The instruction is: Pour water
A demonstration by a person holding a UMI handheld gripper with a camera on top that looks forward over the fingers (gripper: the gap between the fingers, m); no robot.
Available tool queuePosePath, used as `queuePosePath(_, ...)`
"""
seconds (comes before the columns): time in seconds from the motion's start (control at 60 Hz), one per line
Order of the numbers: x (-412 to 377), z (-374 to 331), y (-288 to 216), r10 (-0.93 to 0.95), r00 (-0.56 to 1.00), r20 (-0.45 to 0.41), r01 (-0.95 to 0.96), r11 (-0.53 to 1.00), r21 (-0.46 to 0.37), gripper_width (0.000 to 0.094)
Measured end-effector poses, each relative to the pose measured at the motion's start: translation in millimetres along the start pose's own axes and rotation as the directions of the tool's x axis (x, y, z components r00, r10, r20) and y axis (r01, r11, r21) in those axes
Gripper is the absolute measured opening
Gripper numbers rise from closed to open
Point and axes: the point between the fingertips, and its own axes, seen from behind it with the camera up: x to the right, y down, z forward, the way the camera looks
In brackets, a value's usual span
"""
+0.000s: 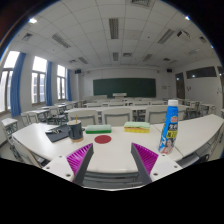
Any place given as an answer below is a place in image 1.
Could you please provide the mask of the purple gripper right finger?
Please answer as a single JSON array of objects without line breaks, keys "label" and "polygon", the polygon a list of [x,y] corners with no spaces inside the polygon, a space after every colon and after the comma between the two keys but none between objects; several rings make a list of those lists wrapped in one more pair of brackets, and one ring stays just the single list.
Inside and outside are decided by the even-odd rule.
[{"label": "purple gripper right finger", "polygon": [[135,160],[140,179],[144,185],[182,169],[182,167],[168,155],[156,154],[137,143],[131,144],[131,154]]}]

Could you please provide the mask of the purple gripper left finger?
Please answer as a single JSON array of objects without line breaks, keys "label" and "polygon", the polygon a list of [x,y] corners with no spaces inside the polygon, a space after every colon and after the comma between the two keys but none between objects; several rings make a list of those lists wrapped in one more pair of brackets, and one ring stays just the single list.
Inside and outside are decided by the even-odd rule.
[{"label": "purple gripper left finger", "polygon": [[81,186],[93,154],[93,144],[90,143],[67,156],[56,157],[44,170]]}]

